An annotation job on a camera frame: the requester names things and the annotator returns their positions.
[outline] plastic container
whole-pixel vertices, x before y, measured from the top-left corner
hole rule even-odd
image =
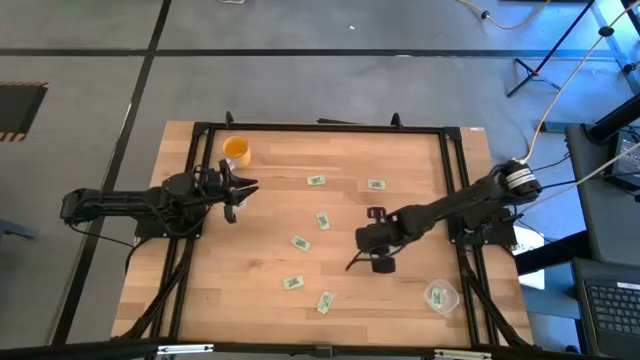
[[[448,316],[460,303],[460,295],[447,280],[437,279],[424,291],[424,301],[444,316]]]

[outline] orange cup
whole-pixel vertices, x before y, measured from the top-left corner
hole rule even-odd
[[[251,161],[251,150],[249,141],[242,136],[232,136],[227,138],[222,144],[222,152],[227,159],[227,163],[234,167],[245,167]]]

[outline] tripod stand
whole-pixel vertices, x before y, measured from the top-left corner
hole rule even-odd
[[[549,51],[547,56],[544,57],[544,59],[542,60],[540,65],[538,65],[538,67],[535,68],[535,70],[532,69],[527,64],[525,64],[524,61],[516,58],[516,60],[515,60],[516,63],[518,63],[520,66],[524,67],[527,70],[527,77],[524,80],[522,80],[515,88],[513,88],[513,90],[509,91],[509,93],[507,94],[507,97],[513,96],[513,94],[515,94],[518,90],[520,90],[520,88],[523,87],[525,84],[527,84],[529,81],[542,81],[542,82],[545,82],[545,83],[549,84],[554,89],[560,90],[560,86],[558,86],[557,84],[553,83],[552,81],[550,81],[548,79],[545,79],[544,77],[540,76],[540,70],[542,70],[542,67],[547,63],[547,61],[549,61],[551,56],[553,56],[553,53],[556,52],[556,50],[558,49],[560,44],[562,44],[564,39],[566,39],[567,36],[569,36],[569,34],[571,33],[571,30],[573,30],[573,28],[578,24],[580,19],[582,19],[584,14],[587,13],[587,11],[591,8],[591,5],[593,5],[594,2],[595,2],[595,0],[589,1],[587,6],[585,6],[585,8],[582,10],[582,12],[580,12],[580,15],[578,15],[578,17],[573,21],[571,26],[569,26],[567,31],[564,32],[562,37],[560,37],[560,40],[558,40],[558,42],[553,46],[551,51]]]

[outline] wooden tabletop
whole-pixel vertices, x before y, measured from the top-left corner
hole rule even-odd
[[[169,122],[152,186],[184,170],[192,122]],[[489,148],[482,129],[463,128],[470,180],[487,174]],[[222,207],[209,213],[196,241],[179,339],[202,342],[384,346],[470,345],[464,304],[448,317],[429,308],[423,294],[435,279],[461,294],[455,250],[440,222],[396,256],[393,274],[372,273],[369,263],[345,265],[356,253],[354,231],[371,222],[369,206],[389,211],[426,204],[446,195],[438,137],[291,131],[216,131],[211,164],[222,159],[231,135],[249,140],[252,159],[238,176],[259,181],[260,190],[227,224]],[[455,152],[450,146],[452,161]],[[452,164],[459,186],[457,166]],[[325,175],[326,185],[308,186],[307,176]],[[383,180],[386,191],[367,188]],[[326,211],[330,230],[314,214]],[[312,243],[308,253],[291,245],[294,235]],[[128,330],[156,295],[167,239],[144,244],[131,259],[113,335]],[[513,258],[485,246],[492,298],[518,333],[531,341]],[[282,280],[302,275],[305,286],[283,290]],[[327,315],[316,311],[321,293],[335,294]],[[172,300],[165,313],[170,318]],[[483,338],[482,307],[475,301]],[[168,331],[163,322],[161,334]]]

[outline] concrete floor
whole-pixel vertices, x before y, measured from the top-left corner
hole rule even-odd
[[[477,3],[505,23],[537,6]],[[599,3],[616,6],[615,0]],[[159,0],[4,1],[0,48],[145,48],[160,5]],[[503,32],[453,0],[247,0],[243,6],[183,0],[173,2],[160,48],[549,49],[581,7],[552,4],[530,25]],[[587,14],[562,48],[588,49],[597,29]],[[638,36],[623,33],[625,51],[631,51]],[[608,49],[605,42],[600,49]],[[544,75],[561,83],[576,64],[553,60]],[[60,199],[78,187],[100,186],[140,66],[137,57],[0,57],[1,80],[50,83],[29,137],[0,143],[0,218],[40,232],[35,241],[5,237],[0,244],[0,348],[49,339],[81,240],[58,220]],[[147,187],[166,121],[222,121],[226,110],[239,122],[325,117],[387,124],[399,112],[407,125],[481,126],[494,162],[504,161],[524,153],[554,96],[547,85],[531,83],[507,99],[506,91],[525,75],[521,70],[507,58],[156,58],[117,188]],[[589,61],[549,120],[593,122],[631,95],[615,62]],[[563,140],[543,134],[532,166],[562,158]],[[540,174],[543,184],[572,178],[569,162]],[[575,192],[536,207],[525,221],[554,238],[584,228]],[[130,239],[132,230],[132,221],[108,220],[103,234]],[[70,341],[108,338],[125,256],[126,249],[100,243]],[[565,336],[572,322],[535,316],[534,334],[553,334],[536,336],[537,343],[560,350],[573,342]]]

